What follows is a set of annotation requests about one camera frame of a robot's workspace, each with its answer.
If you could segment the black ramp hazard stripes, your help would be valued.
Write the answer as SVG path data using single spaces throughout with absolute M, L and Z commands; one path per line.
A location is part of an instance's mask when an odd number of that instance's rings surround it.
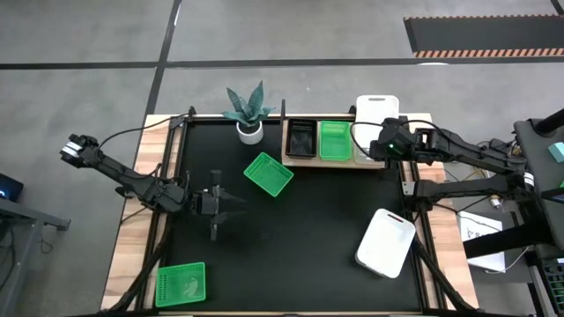
M 564 16 L 406 17 L 417 58 L 564 56 Z

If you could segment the black plastic basket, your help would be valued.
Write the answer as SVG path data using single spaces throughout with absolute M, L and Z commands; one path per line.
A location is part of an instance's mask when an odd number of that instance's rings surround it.
M 292 118 L 286 132 L 286 156 L 311 159 L 316 156 L 317 121 Z

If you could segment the grey desk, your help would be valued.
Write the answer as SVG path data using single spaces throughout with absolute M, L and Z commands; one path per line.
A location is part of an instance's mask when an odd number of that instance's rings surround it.
M 71 221 L 0 199 L 0 317 L 11 317 L 43 227 L 67 231 Z

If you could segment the grey equipment cart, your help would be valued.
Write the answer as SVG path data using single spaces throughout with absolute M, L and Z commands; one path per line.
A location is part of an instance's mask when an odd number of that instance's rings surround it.
M 564 142 L 564 108 L 545 119 L 515 122 L 514 130 L 534 176 L 540 210 L 527 210 L 522 203 L 522 225 L 467 240 L 464 249 L 468 258 L 474 258 L 536 245 L 540 272 L 543 260 L 564 261 L 564 163 L 557 163 L 548 150 L 551 144 Z

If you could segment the green plastic basket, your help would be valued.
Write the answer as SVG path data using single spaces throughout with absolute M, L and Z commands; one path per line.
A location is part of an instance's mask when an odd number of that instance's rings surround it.
M 192 262 L 159 268 L 155 288 L 158 308 L 191 304 L 206 300 L 204 262 Z
M 293 172 L 261 152 L 243 174 L 272 197 L 277 197 L 293 178 Z
M 350 123 L 321 121 L 319 156 L 324 161 L 348 161 L 352 156 Z

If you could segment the backlit keyboard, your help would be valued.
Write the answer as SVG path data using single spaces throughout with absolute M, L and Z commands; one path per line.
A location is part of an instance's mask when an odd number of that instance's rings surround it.
M 564 314 L 564 261 L 543 260 L 540 273 L 554 311 Z

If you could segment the white paper sheet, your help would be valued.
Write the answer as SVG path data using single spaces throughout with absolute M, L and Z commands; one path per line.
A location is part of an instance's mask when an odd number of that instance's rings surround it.
M 457 216 L 458 227 L 462 241 L 474 240 L 481 236 L 493 234 L 503 230 L 502 222 L 488 217 L 482 217 L 466 211 L 460 211 Z M 469 258 L 471 266 L 486 269 L 492 272 L 505 272 L 505 255 L 503 252 L 497 254 L 483 255 Z

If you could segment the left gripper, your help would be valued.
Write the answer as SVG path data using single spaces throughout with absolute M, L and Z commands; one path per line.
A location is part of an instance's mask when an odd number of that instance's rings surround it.
M 224 224 L 227 220 L 247 214 L 245 210 L 219 212 L 220 199 L 235 203 L 247 202 L 239 196 L 228 193 L 220 186 L 221 175 L 222 172 L 220 170 L 211 170 L 211 187 L 197 191 L 193 195 L 196 199 L 193 207 L 193 213 L 195 215 L 207 216 L 210 218 L 211 241 L 217 240 L 219 225 Z

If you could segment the wooden holder tray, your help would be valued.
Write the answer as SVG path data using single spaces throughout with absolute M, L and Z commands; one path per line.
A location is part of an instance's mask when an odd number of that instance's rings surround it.
M 348 161 L 323 161 L 319 154 L 313 158 L 295 158 L 286 155 L 286 146 L 289 143 L 289 119 L 311 119 L 319 121 L 344 121 L 353 122 L 356 117 L 357 107 L 352 105 L 348 112 L 337 114 L 289 114 L 286 111 L 286 100 L 282 99 L 280 109 L 280 124 L 282 127 L 281 137 L 281 163 L 286 167 L 308 167 L 308 168 L 343 168 L 343 169 L 384 169 L 389 164 L 385 161 L 369 161 L 368 163 L 359 163 L 353 158 Z

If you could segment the white cutting board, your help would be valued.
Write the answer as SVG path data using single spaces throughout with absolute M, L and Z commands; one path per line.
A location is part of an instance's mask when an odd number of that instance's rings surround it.
M 371 218 L 355 260 L 379 276 L 397 278 L 416 233 L 415 225 L 385 209 Z
M 377 140 L 386 118 L 398 118 L 399 99 L 394 95 L 361 95 L 356 99 L 355 124 L 352 128 L 358 146 L 353 148 L 353 161 L 362 165 L 376 163 L 363 151 L 369 152 L 370 143 Z

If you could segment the black aluminium rig frame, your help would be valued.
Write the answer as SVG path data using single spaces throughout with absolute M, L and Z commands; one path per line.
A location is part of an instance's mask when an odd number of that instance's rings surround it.
M 409 119 L 421 119 L 432 121 L 431 114 L 412 113 L 401 114 Z M 177 114 L 148 114 L 145 117 L 143 126 L 153 125 Z M 354 119 L 354 114 L 287 114 L 289 117 L 317 118 L 321 120 Z M 157 163 L 161 163 L 163 158 L 171 167 L 166 167 L 167 176 L 174 173 L 173 167 L 180 166 L 177 154 L 180 154 L 180 128 L 174 128 L 172 141 L 168 141 L 169 122 L 162 122 L 158 125 L 145 129 L 141 132 L 140 145 L 137 150 L 134 169 L 140 172 L 148 172 Z M 425 180 L 445 181 L 446 174 L 444 166 L 434 163 L 431 166 L 418 166 L 418 176 Z M 142 208 L 137 198 L 130 198 L 125 201 L 122 220 L 133 215 Z M 157 244 L 164 236 L 167 215 L 153 213 L 146 209 L 140 211 L 133 217 L 125 220 L 119 227 L 116 238 L 115 249 L 106 281 L 105 291 L 102 298 L 100 309 L 109 309 L 115 305 L 120 297 L 133 285 L 135 278 L 139 275 L 142 268 L 148 263 Z M 475 292 L 474 283 L 471 277 L 470 267 L 464 253 L 463 241 L 456 226 L 456 215 L 453 211 L 443 207 L 434 207 L 427 214 L 425 220 L 419 216 L 416 222 L 418 235 L 422 242 L 426 243 L 427 251 L 433 253 L 436 263 L 448 278 L 455 290 L 471 306 L 478 308 L 479 302 Z M 141 283 L 140 289 L 134 292 L 135 297 L 126 310 L 141 310 L 151 308 L 154 302 L 156 275 L 159 261 L 151 268 L 149 276 Z M 421 264 L 423 271 L 423 286 L 427 292 L 427 299 L 430 307 L 438 308 L 439 299 L 444 299 L 445 305 L 449 309 L 454 309 L 452 302 L 446 295 L 439 295 L 438 282 L 432 278 L 427 265 L 418 260 L 416 264 Z

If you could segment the black table mat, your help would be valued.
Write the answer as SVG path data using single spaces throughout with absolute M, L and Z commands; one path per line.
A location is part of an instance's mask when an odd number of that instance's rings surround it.
M 296 168 L 277 196 L 245 176 L 261 153 L 278 159 L 282 130 L 265 127 L 263 140 L 243 144 L 232 124 L 193 125 L 182 154 L 190 186 L 211 185 L 221 171 L 226 191 L 243 205 L 223 203 L 230 218 L 210 236 L 207 217 L 174 221 L 166 262 L 203 262 L 206 298 L 194 312 L 411 312 L 420 308 L 411 260 L 397 278 L 378 276 L 355 253 L 378 209 L 404 210 L 396 168 Z

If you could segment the potted snake plant white pot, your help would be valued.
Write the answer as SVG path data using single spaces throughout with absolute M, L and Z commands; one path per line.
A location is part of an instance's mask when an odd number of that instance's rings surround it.
M 234 111 L 222 112 L 222 116 L 235 122 L 240 140 L 247 145 L 258 144 L 263 139 L 263 120 L 273 111 L 273 107 L 265 107 L 263 82 L 245 100 L 240 94 L 226 89 Z

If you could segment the black device blue light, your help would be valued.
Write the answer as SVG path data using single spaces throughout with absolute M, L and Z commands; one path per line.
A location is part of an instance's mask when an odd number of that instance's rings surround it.
M 0 199 L 17 202 L 24 184 L 3 173 L 0 173 Z

